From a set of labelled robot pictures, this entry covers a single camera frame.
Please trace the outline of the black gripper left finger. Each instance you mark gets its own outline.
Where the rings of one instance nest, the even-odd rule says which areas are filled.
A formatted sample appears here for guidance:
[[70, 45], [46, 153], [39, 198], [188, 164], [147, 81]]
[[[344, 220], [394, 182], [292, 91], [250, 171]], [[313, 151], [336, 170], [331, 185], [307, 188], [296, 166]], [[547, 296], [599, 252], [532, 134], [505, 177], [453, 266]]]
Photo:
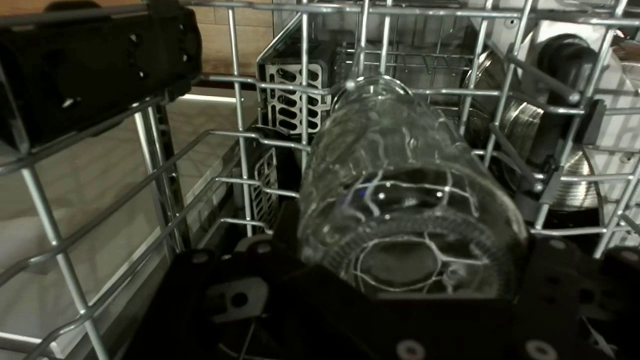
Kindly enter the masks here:
[[278, 281], [299, 267], [272, 240], [179, 253], [122, 360], [294, 360], [275, 309]]

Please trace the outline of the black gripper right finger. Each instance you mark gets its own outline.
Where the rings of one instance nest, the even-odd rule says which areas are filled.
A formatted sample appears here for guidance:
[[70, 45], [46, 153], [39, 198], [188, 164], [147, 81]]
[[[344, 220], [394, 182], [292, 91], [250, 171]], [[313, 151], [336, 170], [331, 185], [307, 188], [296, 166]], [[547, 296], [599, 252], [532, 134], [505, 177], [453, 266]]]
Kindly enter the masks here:
[[640, 252], [595, 259], [565, 238], [534, 238], [516, 299], [518, 360], [640, 360]]

